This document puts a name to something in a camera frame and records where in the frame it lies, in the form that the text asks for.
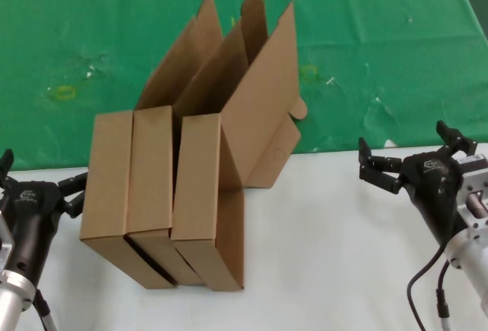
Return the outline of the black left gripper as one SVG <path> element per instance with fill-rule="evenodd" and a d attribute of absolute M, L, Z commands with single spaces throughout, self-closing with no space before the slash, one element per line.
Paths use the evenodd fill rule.
<path fill-rule="evenodd" d="M 16 182 L 8 176 L 13 163 L 14 153 L 6 149 L 0 162 L 4 190 L 1 208 L 14 240 L 6 268 L 29 281 L 39 281 L 63 208 L 72 219 L 83 211 L 88 172 L 64 179 L 58 186 L 52 182 Z M 76 196 L 63 206 L 63 197 L 73 194 Z"/>

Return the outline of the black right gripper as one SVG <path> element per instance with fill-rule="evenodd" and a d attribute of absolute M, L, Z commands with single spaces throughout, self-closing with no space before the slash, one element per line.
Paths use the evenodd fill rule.
<path fill-rule="evenodd" d="M 454 158 L 457 152 L 473 156 L 477 143 L 459 129 L 438 121 L 436 132 L 444 145 L 436 151 L 419 153 L 404 160 L 374 156 L 363 137 L 358 139 L 359 178 L 392 194 L 402 186 L 420 212 L 437 243 L 442 246 L 466 228 L 457 212 L 456 196 L 461 173 Z M 390 173 L 399 173 L 395 178 Z"/>

